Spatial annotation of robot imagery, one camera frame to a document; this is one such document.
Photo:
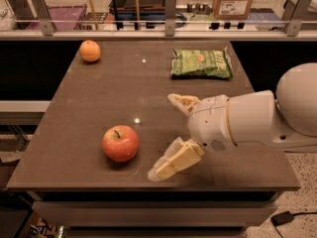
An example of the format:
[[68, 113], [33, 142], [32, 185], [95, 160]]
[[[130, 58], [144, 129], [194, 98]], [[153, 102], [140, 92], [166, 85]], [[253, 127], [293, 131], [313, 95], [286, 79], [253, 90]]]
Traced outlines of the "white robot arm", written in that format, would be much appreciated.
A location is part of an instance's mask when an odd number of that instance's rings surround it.
[[148, 172], [163, 181], [197, 164], [206, 153], [257, 143], [290, 152], [317, 148], [317, 63], [300, 64], [270, 90], [200, 99], [172, 93], [167, 98], [188, 118], [190, 139], [176, 138]]

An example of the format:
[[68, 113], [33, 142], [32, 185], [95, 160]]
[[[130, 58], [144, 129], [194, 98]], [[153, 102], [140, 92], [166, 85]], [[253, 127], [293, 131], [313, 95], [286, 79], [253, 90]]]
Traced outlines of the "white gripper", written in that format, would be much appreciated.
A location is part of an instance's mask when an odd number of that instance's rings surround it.
[[194, 166], [205, 152], [222, 153], [234, 150], [229, 127], [229, 97], [219, 95], [200, 101], [196, 96], [169, 94], [167, 99], [188, 118], [191, 139], [176, 138], [148, 172], [150, 181], [158, 182]]

